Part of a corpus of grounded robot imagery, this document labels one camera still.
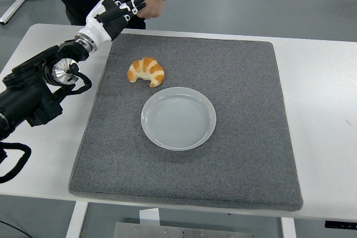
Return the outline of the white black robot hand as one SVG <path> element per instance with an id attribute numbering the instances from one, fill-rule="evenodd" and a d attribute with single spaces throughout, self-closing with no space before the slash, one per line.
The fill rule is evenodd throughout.
<path id="1" fill-rule="evenodd" d="M 103 43 L 115 40 L 145 6 L 145 0 L 100 0 L 87 15 L 75 42 L 87 52 L 98 50 Z"/>

